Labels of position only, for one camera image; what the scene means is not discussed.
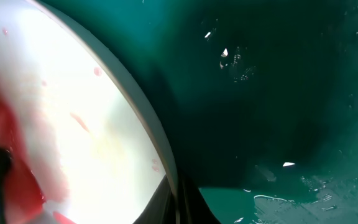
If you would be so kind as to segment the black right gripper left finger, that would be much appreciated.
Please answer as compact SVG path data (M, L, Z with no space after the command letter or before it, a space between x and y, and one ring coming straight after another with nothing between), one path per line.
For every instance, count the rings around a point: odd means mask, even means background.
M176 224L175 202L166 176L134 224Z

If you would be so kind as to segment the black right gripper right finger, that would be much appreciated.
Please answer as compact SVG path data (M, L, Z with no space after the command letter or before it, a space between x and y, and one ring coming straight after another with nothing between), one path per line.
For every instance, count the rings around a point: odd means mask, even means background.
M185 174L179 174L178 206L182 224L220 224L195 183Z

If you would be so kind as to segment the light blue plate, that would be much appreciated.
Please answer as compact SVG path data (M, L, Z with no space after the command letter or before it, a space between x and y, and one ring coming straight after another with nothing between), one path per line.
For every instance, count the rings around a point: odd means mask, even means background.
M154 109L90 31L40 1L0 1L4 223L134 223L178 174Z

